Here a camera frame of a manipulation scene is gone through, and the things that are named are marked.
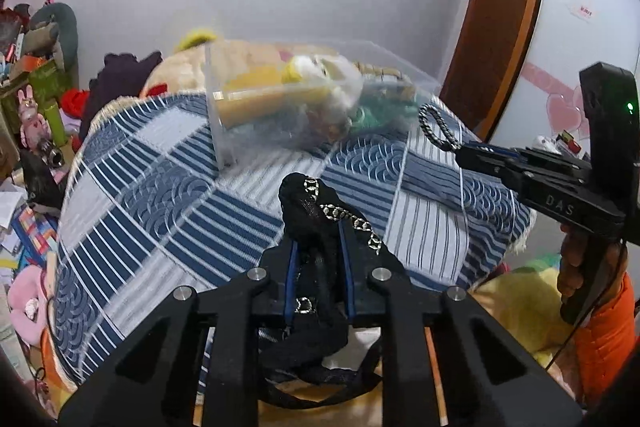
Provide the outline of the orange sleeve forearm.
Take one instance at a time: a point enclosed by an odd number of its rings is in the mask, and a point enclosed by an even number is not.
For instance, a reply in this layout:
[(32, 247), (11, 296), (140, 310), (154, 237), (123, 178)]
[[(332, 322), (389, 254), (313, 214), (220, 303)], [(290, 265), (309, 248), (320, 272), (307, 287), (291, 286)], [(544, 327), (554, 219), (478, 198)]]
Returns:
[(591, 313), (574, 336), (582, 403), (595, 407), (630, 358), (638, 337), (634, 331), (634, 288), (624, 273), (615, 298)]

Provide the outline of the right hand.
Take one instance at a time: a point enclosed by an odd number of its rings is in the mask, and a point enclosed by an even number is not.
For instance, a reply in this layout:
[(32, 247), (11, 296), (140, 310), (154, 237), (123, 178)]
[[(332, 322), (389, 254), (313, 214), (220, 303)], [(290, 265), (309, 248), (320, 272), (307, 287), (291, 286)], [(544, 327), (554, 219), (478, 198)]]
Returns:
[[(585, 233), (574, 230), (569, 225), (561, 225), (561, 231), (565, 234), (561, 247), (561, 264), (556, 288), (562, 296), (562, 301), (572, 297), (579, 288), (584, 285), (584, 277), (579, 272), (582, 265), (582, 257), (588, 246)], [(623, 287), (623, 279), (628, 265), (628, 251), (622, 244), (611, 244), (605, 254), (605, 266), (611, 285), (605, 291), (596, 304), (600, 308), (614, 300)]]

